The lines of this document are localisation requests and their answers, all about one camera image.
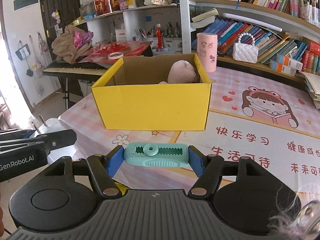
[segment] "teal stapler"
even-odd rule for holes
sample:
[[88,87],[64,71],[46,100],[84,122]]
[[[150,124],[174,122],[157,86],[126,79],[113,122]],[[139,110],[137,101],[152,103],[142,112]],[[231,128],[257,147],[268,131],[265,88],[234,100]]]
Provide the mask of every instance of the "teal stapler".
[[129,143],[124,149],[124,161],[144,167],[186,167],[189,160],[188,145],[163,143]]

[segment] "tape roll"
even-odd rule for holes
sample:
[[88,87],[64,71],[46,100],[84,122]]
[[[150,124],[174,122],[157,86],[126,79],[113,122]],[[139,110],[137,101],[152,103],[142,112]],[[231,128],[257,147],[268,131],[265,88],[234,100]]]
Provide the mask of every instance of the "tape roll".
[[108,59],[118,59],[123,57],[123,53],[121,52],[112,52],[108,55]]

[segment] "pink stuffed toy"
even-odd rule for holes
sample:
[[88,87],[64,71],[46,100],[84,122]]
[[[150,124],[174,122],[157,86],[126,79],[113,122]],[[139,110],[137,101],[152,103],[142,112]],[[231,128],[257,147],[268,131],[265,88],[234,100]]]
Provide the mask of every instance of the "pink stuffed toy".
[[194,67],[185,60],[175,62],[169,72],[169,84],[186,84],[197,82],[197,74]]

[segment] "checkered tablecloth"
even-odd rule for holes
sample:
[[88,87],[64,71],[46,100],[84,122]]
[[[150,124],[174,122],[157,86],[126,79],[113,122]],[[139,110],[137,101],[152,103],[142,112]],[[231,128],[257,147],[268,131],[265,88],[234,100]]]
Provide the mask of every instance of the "checkered tablecloth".
[[[244,90],[248,90],[249,86],[272,90],[289,103],[299,122],[296,129],[315,135],[320,134],[320,114],[306,92],[266,78],[221,67],[217,67],[216,72],[209,73],[209,77],[212,80],[210,108],[244,115],[242,111]],[[125,119],[126,116],[115,116],[115,118]],[[184,133],[183,131],[106,130],[91,94],[63,113],[60,122],[65,128],[73,129],[77,133],[77,153],[74,159],[107,154],[115,146],[125,146],[129,142],[174,143]],[[192,171],[184,168],[145,168],[123,163],[114,179],[131,188],[184,188],[188,191],[197,177]]]

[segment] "paper stack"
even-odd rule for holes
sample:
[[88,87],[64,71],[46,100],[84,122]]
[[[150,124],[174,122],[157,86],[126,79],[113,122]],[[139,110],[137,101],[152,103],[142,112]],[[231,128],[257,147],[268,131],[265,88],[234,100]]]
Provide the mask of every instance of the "paper stack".
[[301,72],[305,76],[305,82],[308,88],[308,92],[316,106],[317,109],[320,109],[320,76]]

